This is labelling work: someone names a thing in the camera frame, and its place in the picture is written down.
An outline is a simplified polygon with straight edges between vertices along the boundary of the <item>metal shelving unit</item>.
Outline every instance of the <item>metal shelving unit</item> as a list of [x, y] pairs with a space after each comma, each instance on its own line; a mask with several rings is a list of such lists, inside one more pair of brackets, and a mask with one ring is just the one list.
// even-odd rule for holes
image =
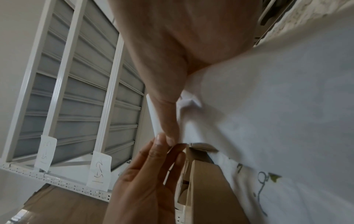
[[88, 175], [68, 161], [97, 151], [112, 157], [112, 172], [122, 172], [144, 99], [122, 37], [94, 1], [46, 0], [0, 168], [108, 201], [110, 191], [34, 168], [41, 135], [58, 140], [51, 167]]

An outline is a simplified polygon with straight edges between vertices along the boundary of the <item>finger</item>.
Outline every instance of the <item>finger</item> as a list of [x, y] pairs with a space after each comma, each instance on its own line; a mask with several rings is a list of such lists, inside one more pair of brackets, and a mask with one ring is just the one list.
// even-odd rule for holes
[[155, 138], [149, 141], [144, 147], [142, 147], [136, 157], [129, 164], [127, 169], [141, 169], [143, 167], [148, 155], [149, 151], [154, 144]]
[[185, 153], [180, 152], [177, 156], [176, 161], [174, 162], [174, 165], [169, 173], [169, 176], [167, 177], [167, 181], [165, 186], [170, 189], [170, 191], [175, 194], [176, 191], [176, 186], [178, 179], [180, 178], [181, 171], [183, 169], [185, 162]]
[[169, 145], [166, 142], [166, 135], [164, 133], [159, 133], [152, 145], [149, 155], [141, 168], [138, 176], [142, 179], [156, 179], [160, 172], [160, 169], [165, 162], [167, 152], [169, 150]]
[[180, 137], [180, 128], [177, 123], [176, 103], [157, 100], [150, 95], [154, 104], [157, 116], [159, 117], [162, 130], [166, 134], [166, 141], [169, 146], [177, 144]]
[[164, 164], [160, 169], [159, 176], [157, 177], [159, 181], [163, 182], [165, 180], [168, 170], [176, 161], [178, 154], [182, 152], [186, 146], [186, 144], [177, 144], [170, 150], [170, 152], [167, 154]]

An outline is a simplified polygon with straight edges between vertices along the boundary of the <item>human hand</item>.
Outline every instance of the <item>human hand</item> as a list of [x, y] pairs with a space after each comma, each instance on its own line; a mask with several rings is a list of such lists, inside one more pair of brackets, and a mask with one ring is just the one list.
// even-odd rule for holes
[[185, 162], [185, 147], [178, 144], [167, 154], [170, 147], [163, 133], [144, 146], [118, 178], [103, 223], [175, 223], [174, 194]]
[[167, 143], [187, 76], [252, 47], [261, 0], [109, 0]]

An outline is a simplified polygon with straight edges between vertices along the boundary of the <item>white paper tag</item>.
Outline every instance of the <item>white paper tag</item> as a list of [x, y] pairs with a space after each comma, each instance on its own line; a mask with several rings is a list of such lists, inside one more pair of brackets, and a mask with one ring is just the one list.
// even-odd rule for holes
[[53, 161], [54, 152], [56, 148], [56, 138], [41, 135], [41, 143], [39, 145], [36, 162], [34, 167], [48, 172], [49, 167]]
[[109, 155], [93, 152], [86, 186], [108, 191], [111, 183], [111, 162], [112, 157]]

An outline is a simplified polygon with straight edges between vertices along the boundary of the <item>white cloth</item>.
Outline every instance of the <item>white cloth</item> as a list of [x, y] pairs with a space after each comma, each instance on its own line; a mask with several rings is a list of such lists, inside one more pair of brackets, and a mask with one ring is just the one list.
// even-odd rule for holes
[[[354, 220], [353, 212], [340, 217], [354, 203], [353, 41], [352, 7], [188, 78], [177, 103], [181, 142], [222, 152], [210, 156], [253, 223], [265, 221], [253, 218], [255, 202], [267, 223]], [[235, 181], [233, 160], [252, 168], [253, 182]], [[262, 199], [256, 188], [273, 183], [269, 173], [282, 176], [274, 182], [282, 192]]]

